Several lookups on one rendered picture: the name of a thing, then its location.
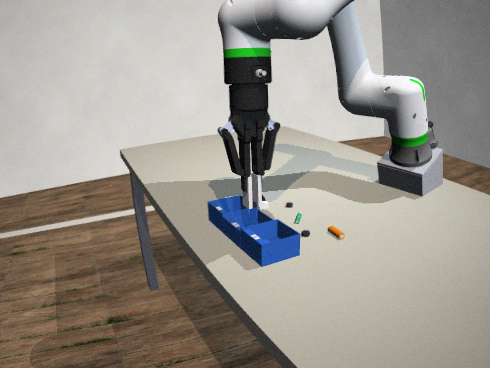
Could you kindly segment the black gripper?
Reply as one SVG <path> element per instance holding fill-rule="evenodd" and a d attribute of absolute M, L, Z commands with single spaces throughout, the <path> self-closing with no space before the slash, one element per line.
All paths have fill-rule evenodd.
<path fill-rule="evenodd" d="M 223 138 L 231 171 L 241 176 L 243 206 L 253 209 L 252 201 L 254 201 L 258 207 L 261 207 L 262 176 L 265 174 L 264 171 L 271 168 L 276 135 L 281 126 L 280 123 L 271 120 L 268 113 L 268 84 L 229 85 L 229 103 L 230 117 L 228 123 L 219 127 L 217 131 Z M 265 127 L 266 132 L 262 148 Z M 232 136 L 232 128 L 235 128 L 234 131 L 239 135 L 237 135 L 239 157 Z M 250 142 L 253 173 L 251 173 L 250 163 Z"/>

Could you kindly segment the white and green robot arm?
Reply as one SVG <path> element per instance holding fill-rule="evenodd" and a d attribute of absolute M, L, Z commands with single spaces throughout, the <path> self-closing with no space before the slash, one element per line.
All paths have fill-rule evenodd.
<path fill-rule="evenodd" d="M 427 119 L 424 85 L 414 77 L 372 73 L 354 0 L 226 0 L 218 24 L 224 83 L 232 86 L 272 82 L 271 39 L 306 40 L 327 26 L 342 106 L 388 121 L 394 164 L 419 167 L 432 159 L 438 140 Z"/>

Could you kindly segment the blue rack of bins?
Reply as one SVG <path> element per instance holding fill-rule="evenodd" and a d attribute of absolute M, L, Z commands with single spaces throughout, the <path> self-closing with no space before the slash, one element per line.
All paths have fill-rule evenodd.
<path fill-rule="evenodd" d="M 241 195 L 208 201 L 208 214 L 209 221 L 261 267 L 300 255 L 300 233 L 257 207 L 246 208 Z"/>

